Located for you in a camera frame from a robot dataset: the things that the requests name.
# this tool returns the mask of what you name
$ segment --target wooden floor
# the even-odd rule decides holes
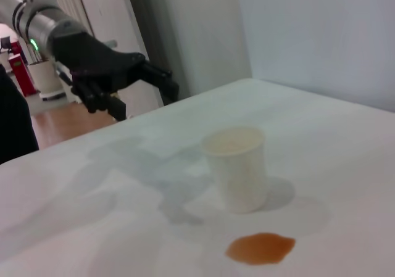
[[[116,123],[106,112],[89,114],[83,104],[70,104],[31,119],[40,149]]]

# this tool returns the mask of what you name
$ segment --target black object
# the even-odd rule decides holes
[[[17,5],[17,7],[15,8],[14,12],[12,13],[12,28],[13,29],[17,29],[17,25],[16,25],[16,17],[17,17],[17,12],[20,10],[21,7],[26,6],[27,0],[23,0],[19,3],[19,5]]]
[[[0,65],[0,164],[38,151],[29,106]]]
[[[11,37],[7,36],[5,38],[1,38],[0,44],[2,49],[6,49],[6,50],[12,49]]]
[[[60,78],[92,114],[108,110],[118,121],[126,119],[126,105],[111,94],[138,80],[159,88],[171,102],[178,100],[179,86],[171,71],[151,65],[140,53],[116,52],[87,33],[55,38],[52,53],[73,76],[72,81],[66,74]]]

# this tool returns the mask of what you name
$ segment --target red machine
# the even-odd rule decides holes
[[[26,67],[26,58],[23,54],[22,47],[19,42],[16,41],[11,43],[10,37],[0,39],[1,48],[8,49],[8,53],[13,53],[14,55],[9,58],[12,71],[19,83],[20,89],[25,97],[34,95],[37,93],[35,87],[33,86],[33,81],[30,78],[30,74]]]

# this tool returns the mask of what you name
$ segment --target cup rim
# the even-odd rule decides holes
[[[222,134],[226,131],[234,130],[234,129],[251,130],[251,132],[257,133],[259,135],[260,141],[257,142],[256,144],[253,144],[249,147],[245,147],[245,148],[238,150],[238,151],[213,152],[213,151],[210,151],[207,149],[207,144],[210,142],[210,139],[215,138],[217,135]],[[211,157],[232,157],[232,156],[242,155],[247,152],[253,151],[253,150],[257,149],[258,147],[260,147],[261,145],[263,145],[264,142],[265,142],[265,135],[264,135],[264,132],[260,128],[251,127],[251,126],[233,126],[233,127],[229,127],[226,129],[218,130],[218,131],[206,136],[201,142],[201,149],[202,149],[203,153],[205,153],[205,155],[208,155]]]

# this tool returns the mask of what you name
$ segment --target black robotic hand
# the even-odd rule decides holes
[[[70,69],[73,80],[65,73],[60,77],[92,114],[108,110],[116,120],[126,119],[126,105],[111,94],[138,80],[158,87],[171,102],[178,100],[172,73],[151,65],[140,53],[113,51],[87,33],[56,38],[53,46],[56,61]]]

